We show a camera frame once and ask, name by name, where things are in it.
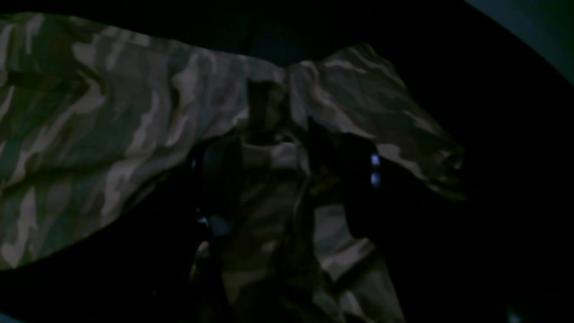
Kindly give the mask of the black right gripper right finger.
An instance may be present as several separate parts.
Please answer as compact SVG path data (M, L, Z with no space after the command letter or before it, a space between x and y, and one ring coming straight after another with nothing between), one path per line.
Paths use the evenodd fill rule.
M573 239L540 214L449 201L339 137L346 221L385 257L408 323L571 323Z

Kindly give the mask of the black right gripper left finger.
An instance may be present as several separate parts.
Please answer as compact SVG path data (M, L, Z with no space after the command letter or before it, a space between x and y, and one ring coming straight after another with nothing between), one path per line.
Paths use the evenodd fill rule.
M72 247L1 272L3 323L180 323L199 245L225 295L217 239L239 208L240 137L191 149L182 166L127 215Z

